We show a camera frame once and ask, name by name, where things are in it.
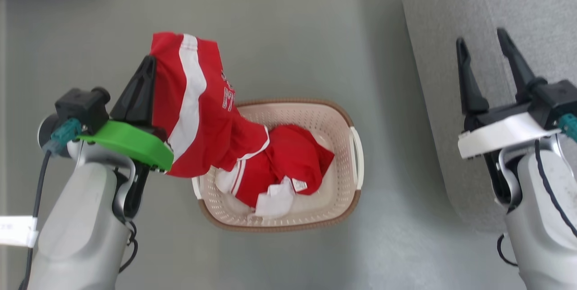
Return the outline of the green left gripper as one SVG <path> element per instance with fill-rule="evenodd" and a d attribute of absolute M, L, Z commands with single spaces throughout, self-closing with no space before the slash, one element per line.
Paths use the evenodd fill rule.
<path fill-rule="evenodd" d="M 80 140 L 99 144 L 131 159 L 171 171 L 174 154 L 160 138 L 136 126 L 152 126 L 153 97 L 156 82 L 156 58 L 143 58 L 121 96 L 110 118 L 95 134 L 80 134 Z"/>

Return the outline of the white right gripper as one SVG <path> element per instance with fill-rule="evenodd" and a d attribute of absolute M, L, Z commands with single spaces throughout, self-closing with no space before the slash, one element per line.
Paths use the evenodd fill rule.
<path fill-rule="evenodd" d="M 497 28 L 497 37 L 502 53 L 509 61 L 517 87 L 515 99 L 518 104 L 492 109 L 489 109 L 489 103 L 482 96 L 472 72 L 466 42 L 461 37 L 456 39 L 460 103 L 464 115 L 464 132 L 459 135 L 458 150 L 463 159 L 519 146 L 561 132 L 556 127 L 543 128 L 528 111 L 532 90 L 548 81 L 533 73 L 505 28 Z"/>

